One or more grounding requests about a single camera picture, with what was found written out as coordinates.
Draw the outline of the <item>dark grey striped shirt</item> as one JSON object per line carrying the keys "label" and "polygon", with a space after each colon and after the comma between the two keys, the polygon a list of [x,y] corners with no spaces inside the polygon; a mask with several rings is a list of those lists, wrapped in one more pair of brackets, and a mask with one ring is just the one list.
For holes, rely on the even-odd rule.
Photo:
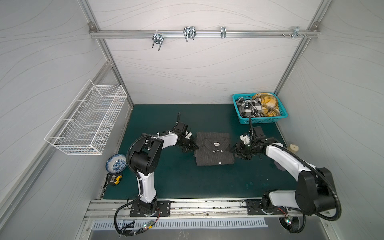
{"label": "dark grey striped shirt", "polygon": [[197,166],[233,165],[235,158],[230,152],[230,134],[215,132],[198,132],[195,150]]}

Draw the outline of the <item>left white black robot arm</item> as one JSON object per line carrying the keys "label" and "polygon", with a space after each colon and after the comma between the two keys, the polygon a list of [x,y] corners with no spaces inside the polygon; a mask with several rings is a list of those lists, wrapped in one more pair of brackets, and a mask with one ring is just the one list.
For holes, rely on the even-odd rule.
{"label": "left white black robot arm", "polygon": [[146,214],[152,214],[157,207],[154,172],[163,149],[179,146],[183,151],[194,151],[199,147],[189,131],[167,131],[156,134],[142,134],[129,147],[126,154],[127,168],[136,176],[139,188],[138,206]]}

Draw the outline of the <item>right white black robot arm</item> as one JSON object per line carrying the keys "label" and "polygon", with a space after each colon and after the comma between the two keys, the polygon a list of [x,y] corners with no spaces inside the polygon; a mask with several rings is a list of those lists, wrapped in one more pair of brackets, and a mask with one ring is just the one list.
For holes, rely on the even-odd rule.
{"label": "right white black robot arm", "polygon": [[263,195],[261,209],[265,214],[270,215],[278,207],[286,207],[327,221],[336,221],[341,217],[341,201],[333,175],[327,168],[309,164],[274,138],[257,142],[241,141],[232,147],[231,152],[243,160],[265,154],[296,180],[295,190],[272,190]]}

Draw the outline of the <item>teal plastic basket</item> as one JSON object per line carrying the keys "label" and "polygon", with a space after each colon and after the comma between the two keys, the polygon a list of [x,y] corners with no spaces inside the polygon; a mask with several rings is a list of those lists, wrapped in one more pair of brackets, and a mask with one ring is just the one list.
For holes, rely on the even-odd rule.
{"label": "teal plastic basket", "polygon": [[284,119],[284,118],[288,117],[288,113],[287,113],[285,107],[283,106],[283,104],[281,103],[280,99],[275,94],[270,93],[270,94],[273,94],[277,98],[277,100],[279,102],[279,109],[280,109],[280,113],[281,113],[281,115],[279,117],[242,118],[240,116],[240,114],[239,114],[239,111],[238,111],[238,108],[236,106],[235,101],[237,101],[241,97],[243,97],[245,100],[252,99],[252,97],[255,94],[259,94],[259,93],[254,93],[254,94],[234,94],[234,95],[232,95],[233,103],[234,103],[234,106],[235,106],[235,111],[236,111],[237,117],[239,119],[239,122],[241,124],[248,124],[250,121],[253,124],[275,123],[275,122],[279,121],[280,119]]}

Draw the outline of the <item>black white plaid shirt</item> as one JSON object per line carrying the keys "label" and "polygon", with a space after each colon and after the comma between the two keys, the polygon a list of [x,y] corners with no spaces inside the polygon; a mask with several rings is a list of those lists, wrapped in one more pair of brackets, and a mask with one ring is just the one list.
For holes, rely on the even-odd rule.
{"label": "black white plaid shirt", "polygon": [[264,117],[260,98],[245,100],[241,97],[235,103],[242,118]]}

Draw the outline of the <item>yellow plaid shirt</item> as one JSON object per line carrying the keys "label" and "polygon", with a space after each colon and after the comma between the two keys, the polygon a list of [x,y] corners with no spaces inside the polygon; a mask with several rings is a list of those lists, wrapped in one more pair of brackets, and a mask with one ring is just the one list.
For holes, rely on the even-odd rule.
{"label": "yellow plaid shirt", "polygon": [[270,93],[259,93],[252,97],[252,100],[260,103],[257,110],[258,117],[279,117],[281,115],[277,98]]}

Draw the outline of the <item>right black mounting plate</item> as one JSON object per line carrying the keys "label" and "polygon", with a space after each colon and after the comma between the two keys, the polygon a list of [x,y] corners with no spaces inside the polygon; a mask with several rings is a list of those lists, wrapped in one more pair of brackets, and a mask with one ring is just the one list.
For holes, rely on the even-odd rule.
{"label": "right black mounting plate", "polygon": [[284,207],[276,207],[266,198],[262,199],[248,199],[243,201],[244,208],[247,209],[247,214],[255,215],[284,215],[287,209]]}

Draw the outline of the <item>black mounting plate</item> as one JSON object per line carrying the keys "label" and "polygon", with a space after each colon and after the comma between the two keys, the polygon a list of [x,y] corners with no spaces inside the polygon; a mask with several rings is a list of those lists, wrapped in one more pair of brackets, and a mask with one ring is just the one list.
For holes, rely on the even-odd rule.
{"label": "black mounting plate", "polygon": [[170,212],[170,201],[154,200],[151,203],[145,203],[139,200],[131,205],[130,217],[169,217]]}
{"label": "black mounting plate", "polygon": [[287,209],[284,207],[276,207],[266,198],[262,199],[248,199],[243,201],[244,208],[247,209],[247,214],[255,215],[284,215]]}

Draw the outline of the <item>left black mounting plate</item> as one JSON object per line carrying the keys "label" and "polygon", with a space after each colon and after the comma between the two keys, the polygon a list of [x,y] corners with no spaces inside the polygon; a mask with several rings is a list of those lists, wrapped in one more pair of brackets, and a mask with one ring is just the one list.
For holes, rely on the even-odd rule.
{"label": "left black mounting plate", "polygon": [[154,200],[151,203],[145,203],[139,200],[131,205],[130,217],[169,217],[170,212],[170,201]]}

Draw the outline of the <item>white ventilation grille strip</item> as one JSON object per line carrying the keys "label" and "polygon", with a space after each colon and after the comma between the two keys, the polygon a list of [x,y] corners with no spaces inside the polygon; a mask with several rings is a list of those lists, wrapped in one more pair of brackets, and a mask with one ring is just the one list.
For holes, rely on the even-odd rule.
{"label": "white ventilation grille strip", "polygon": [[[117,221],[118,227],[125,227],[131,222],[135,225],[131,229],[139,229],[150,220],[124,220]],[[216,219],[159,219],[153,226],[154,230],[176,230],[176,229],[246,229],[246,228],[268,228],[264,218],[216,218]],[[94,221],[92,230],[112,231],[115,230],[113,221]]]}

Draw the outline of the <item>blue white ceramic plate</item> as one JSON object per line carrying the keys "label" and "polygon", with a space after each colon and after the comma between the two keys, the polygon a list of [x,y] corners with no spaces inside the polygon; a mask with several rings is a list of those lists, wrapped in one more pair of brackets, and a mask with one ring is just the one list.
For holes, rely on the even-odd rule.
{"label": "blue white ceramic plate", "polygon": [[126,168],[126,166],[126,156],[123,154],[116,154],[107,160],[106,171],[110,174],[117,174],[122,172]]}

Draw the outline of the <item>yellow black tape measure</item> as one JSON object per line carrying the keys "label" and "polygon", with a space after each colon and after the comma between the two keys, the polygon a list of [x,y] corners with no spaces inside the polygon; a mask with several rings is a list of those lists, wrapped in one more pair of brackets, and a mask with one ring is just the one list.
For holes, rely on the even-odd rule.
{"label": "yellow black tape measure", "polygon": [[109,174],[108,185],[116,186],[116,185],[118,185],[121,182],[122,178],[123,178],[123,175],[121,173]]}

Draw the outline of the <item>metal u-bolt clamp left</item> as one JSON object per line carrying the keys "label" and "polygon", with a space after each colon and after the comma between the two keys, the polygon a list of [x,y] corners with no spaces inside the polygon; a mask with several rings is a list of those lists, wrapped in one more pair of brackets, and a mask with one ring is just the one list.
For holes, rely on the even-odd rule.
{"label": "metal u-bolt clamp left", "polygon": [[154,48],[155,45],[158,45],[158,51],[160,51],[162,44],[164,42],[164,36],[160,33],[154,33],[152,37],[152,48]]}

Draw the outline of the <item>metal u-bolt clamp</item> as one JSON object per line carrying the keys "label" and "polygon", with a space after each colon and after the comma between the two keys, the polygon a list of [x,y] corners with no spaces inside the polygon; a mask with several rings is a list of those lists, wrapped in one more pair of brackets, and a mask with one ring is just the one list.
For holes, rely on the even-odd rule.
{"label": "metal u-bolt clamp", "polygon": [[155,45],[158,45],[158,51],[160,51],[162,44],[164,42],[164,36],[160,33],[154,33],[152,37],[152,48],[154,48]]}
{"label": "metal u-bolt clamp", "polygon": [[197,35],[196,28],[193,26],[186,27],[183,29],[183,34],[186,42],[188,42],[189,39],[194,40]]}

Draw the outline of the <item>metal u-bolt clamp middle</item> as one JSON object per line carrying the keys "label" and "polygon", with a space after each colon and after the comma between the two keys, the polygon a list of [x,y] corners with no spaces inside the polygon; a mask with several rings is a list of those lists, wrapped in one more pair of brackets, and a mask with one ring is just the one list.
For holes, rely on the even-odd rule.
{"label": "metal u-bolt clamp middle", "polygon": [[193,26],[186,27],[183,29],[183,34],[186,42],[188,42],[189,39],[194,40],[197,35],[196,28]]}

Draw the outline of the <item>small metal hook clamp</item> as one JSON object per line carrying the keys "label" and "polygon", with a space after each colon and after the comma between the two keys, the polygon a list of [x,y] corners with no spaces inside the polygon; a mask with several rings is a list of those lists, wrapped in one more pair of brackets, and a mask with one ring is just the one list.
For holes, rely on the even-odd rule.
{"label": "small metal hook clamp", "polygon": [[221,39],[225,39],[227,36],[227,29],[226,27],[221,27]]}

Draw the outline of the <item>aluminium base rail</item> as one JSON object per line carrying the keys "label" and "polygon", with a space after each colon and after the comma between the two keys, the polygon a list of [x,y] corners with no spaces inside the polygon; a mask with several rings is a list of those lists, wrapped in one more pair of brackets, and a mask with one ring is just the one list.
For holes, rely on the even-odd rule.
{"label": "aluminium base rail", "polygon": [[[246,200],[260,198],[210,198],[210,199],[169,199],[169,216],[161,220],[251,218]],[[116,210],[126,200],[91,200],[84,215],[84,221],[112,221]]]}

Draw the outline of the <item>metal bracket clamp right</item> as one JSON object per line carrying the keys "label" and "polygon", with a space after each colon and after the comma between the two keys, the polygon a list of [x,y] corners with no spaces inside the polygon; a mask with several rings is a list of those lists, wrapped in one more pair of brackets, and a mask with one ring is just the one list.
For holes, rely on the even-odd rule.
{"label": "metal bracket clamp right", "polygon": [[290,33],[290,34],[282,34],[282,36],[284,38],[291,38],[291,39],[295,39],[295,38],[308,38],[309,35],[308,34],[303,34],[300,32],[300,28],[299,27],[296,27],[293,29],[293,31]]}

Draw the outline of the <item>aluminium crossbar rail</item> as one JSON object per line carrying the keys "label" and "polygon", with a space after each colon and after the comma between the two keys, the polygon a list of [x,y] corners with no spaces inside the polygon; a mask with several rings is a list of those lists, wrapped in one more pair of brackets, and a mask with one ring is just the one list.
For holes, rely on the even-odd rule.
{"label": "aluminium crossbar rail", "polygon": [[[290,34],[293,30],[230,30],[227,29],[226,38],[284,38],[282,34]],[[221,30],[196,30],[195,39],[221,39]],[[317,38],[321,32],[300,30],[303,34],[308,34],[308,38]],[[90,33],[93,39],[151,39],[154,33],[160,33],[164,39],[183,39],[182,30],[163,30],[163,31],[96,31]]]}

